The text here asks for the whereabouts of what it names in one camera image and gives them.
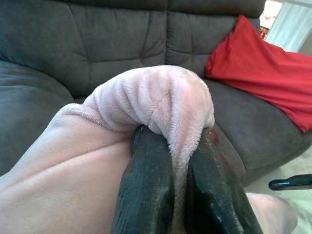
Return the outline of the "red pillow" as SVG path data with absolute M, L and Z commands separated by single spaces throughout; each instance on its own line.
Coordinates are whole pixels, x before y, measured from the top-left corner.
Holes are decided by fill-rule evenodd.
M 205 75 L 265 100 L 312 130 L 312 57 L 264 41 L 243 15 L 208 58 Z

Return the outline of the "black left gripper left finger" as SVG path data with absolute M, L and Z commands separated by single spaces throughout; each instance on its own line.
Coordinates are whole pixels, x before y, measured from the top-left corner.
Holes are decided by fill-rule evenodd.
M 169 234 L 175 189 L 167 140 L 140 126 L 131 143 L 131 160 L 121 178 L 111 234 Z

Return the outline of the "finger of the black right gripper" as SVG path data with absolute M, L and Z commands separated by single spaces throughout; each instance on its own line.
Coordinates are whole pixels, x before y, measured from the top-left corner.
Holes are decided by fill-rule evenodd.
M 272 180 L 268 186 L 273 191 L 310 190 L 312 189 L 312 174 L 294 175 L 287 179 Z

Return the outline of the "pink cat-shaped pillow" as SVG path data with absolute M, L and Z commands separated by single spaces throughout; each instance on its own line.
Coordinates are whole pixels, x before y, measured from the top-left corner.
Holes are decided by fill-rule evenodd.
M 187 176 L 215 123 L 207 85 L 171 65 L 126 71 L 82 104 L 61 108 L 16 165 L 0 176 L 0 234 L 111 234 L 122 175 L 140 126 L 166 138 L 175 189 L 169 234 L 187 234 Z M 245 193 L 263 234 L 291 234 L 295 209 Z

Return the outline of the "dark brown fabric sofa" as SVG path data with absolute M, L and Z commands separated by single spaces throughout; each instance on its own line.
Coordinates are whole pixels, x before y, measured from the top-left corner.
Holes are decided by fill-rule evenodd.
M 56 112 L 83 103 L 133 68 L 177 65 L 205 76 L 209 55 L 244 15 L 254 29 L 265 0 L 0 0 L 0 176 Z M 312 146 L 281 110 L 206 80 L 223 155 L 244 184 Z

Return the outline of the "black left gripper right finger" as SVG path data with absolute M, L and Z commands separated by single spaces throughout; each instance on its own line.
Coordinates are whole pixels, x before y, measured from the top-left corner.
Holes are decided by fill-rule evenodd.
M 189 161 L 187 234 L 263 234 L 214 130 L 203 130 Z

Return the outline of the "white curtain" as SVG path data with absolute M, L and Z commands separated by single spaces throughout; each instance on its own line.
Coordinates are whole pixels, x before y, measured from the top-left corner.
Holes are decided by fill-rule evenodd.
M 265 41 L 298 52 L 312 31 L 312 0 L 277 0 L 282 7 Z

